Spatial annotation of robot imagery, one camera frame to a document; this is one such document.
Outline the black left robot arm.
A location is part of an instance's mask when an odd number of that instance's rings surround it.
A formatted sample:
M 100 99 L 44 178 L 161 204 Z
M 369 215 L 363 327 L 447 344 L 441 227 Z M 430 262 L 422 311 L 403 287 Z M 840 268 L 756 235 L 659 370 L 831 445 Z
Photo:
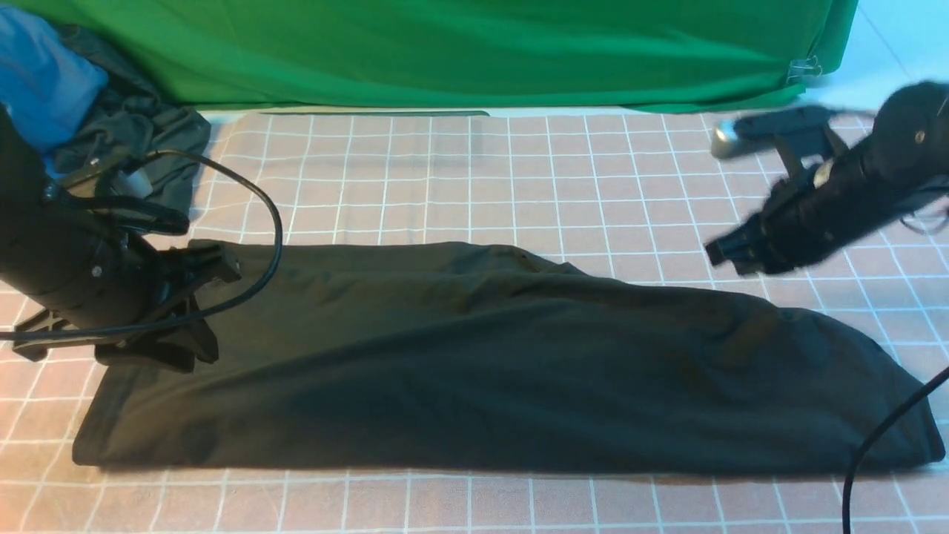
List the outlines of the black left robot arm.
M 236 283 L 237 262 L 220 245 L 157 250 L 89 203 L 47 175 L 3 112 L 2 281 L 41 306 L 15 327 L 15 354 L 39 362 L 51 349 L 92 346 L 104 366 L 182 373 L 218 361 L 196 292 Z

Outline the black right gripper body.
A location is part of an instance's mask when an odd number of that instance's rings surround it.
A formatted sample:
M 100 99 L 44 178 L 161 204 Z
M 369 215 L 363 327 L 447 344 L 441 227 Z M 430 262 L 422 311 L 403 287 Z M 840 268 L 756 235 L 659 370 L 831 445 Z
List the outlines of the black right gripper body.
M 779 182 L 759 211 L 704 250 L 712 266 L 729 263 L 740 277 L 779 276 L 823 263 L 852 241 L 852 220 L 836 197 Z

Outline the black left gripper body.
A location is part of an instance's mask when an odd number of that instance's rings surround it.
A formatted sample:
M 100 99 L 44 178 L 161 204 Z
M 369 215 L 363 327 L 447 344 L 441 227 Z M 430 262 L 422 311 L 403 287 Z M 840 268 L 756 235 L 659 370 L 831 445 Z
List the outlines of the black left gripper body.
M 39 362 L 51 349 L 92 346 L 99 364 L 145 366 L 190 373 L 216 363 L 218 340 L 197 317 L 196 292 L 209 283 L 237 283 L 239 261 L 223 245 L 163 252 L 105 248 L 87 273 L 64 288 L 39 295 L 41 310 L 17 324 L 13 351 Z

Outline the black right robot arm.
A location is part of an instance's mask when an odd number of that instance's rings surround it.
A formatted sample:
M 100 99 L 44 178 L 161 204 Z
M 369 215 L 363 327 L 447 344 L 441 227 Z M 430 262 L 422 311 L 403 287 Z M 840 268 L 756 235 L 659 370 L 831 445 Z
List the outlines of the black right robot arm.
M 871 132 L 848 145 L 821 105 L 722 122 L 719 161 L 776 150 L 785 167 L 764 204 L 704 249 L 738 276 L 780 276 L 823 263 L 844 247 L 947 196 L 948 88 L 917 82 L 882 104 Z

